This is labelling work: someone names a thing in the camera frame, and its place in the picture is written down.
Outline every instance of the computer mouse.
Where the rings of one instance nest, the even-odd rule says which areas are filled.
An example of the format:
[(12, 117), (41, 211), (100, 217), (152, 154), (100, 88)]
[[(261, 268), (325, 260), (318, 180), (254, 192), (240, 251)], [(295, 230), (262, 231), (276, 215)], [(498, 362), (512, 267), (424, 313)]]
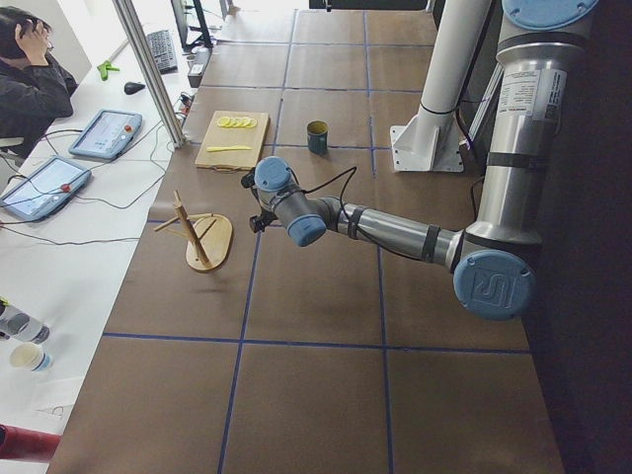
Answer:
[(144, 88), (145, 88), (145, 85), (141, 84), (140, 82), (126, 82), (123, 87), (123, 90), (125, 91), (126, 94), (131, 96), (132, 94), (135, 94)]

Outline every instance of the yellow knife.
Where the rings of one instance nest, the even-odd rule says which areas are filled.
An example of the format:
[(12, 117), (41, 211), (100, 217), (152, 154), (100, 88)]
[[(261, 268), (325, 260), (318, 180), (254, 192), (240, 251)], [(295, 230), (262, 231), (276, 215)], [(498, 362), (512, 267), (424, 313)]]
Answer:
[(238, 150), (252, 150), (250, 146), (233, 145), (233, 146), (207, 146), (206, 151), (238, 151)]

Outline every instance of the black hair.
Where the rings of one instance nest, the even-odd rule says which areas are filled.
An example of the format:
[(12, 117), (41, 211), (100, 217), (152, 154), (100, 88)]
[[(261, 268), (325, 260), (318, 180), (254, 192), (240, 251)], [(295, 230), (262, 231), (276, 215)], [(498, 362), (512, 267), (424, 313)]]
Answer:
[(26, 57), (16, 43), (16, 25), (22, 26), (22, 34), (35, 28), (38, 22), (50, 32), (50, 25), (33, 15), (16, 7), (0, 7), (0, 56), (7, 59)]

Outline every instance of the keyboard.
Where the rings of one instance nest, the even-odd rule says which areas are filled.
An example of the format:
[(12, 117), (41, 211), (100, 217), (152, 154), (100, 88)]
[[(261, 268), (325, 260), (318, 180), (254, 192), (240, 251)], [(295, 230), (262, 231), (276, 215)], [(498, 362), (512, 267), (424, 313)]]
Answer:
[(161, 30), (147, 35), (147, 43), (160, 73), (178, 69), (178, 59), (169, 30)]

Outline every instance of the white pillar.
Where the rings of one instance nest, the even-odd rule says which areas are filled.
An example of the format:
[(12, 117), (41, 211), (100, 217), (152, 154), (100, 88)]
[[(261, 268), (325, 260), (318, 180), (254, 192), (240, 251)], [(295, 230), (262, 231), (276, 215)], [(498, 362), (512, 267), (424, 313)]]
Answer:
[(463, 170), (453, 111), (492, 0), (446, 0), (417, 114), (391, 127), (395, 171)]

